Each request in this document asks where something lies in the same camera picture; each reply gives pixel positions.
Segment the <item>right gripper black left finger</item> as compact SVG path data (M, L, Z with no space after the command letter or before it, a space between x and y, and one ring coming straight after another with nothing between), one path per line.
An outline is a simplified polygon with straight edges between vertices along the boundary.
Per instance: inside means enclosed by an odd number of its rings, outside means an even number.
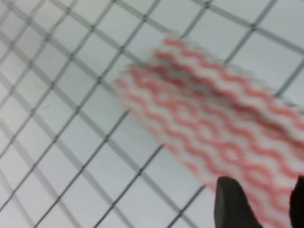
M217 228L260 228L242 186L233 178L217 180L214 221Z

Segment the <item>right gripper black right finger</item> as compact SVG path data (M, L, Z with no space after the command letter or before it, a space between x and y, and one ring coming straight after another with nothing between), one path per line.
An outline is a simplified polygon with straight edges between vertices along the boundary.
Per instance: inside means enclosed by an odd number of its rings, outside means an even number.
M293 228L304 228L304 177L299 176L290 196L289 216Z

